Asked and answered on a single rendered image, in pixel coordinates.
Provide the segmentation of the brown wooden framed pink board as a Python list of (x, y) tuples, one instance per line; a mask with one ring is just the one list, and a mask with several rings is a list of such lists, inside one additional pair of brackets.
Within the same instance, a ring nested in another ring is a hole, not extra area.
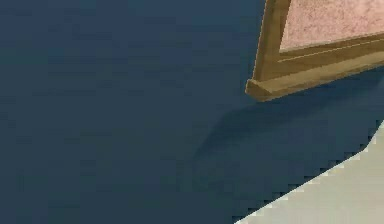
[(245, 93), (263, 102), (384, 65), (384, 0), (266, 0)]

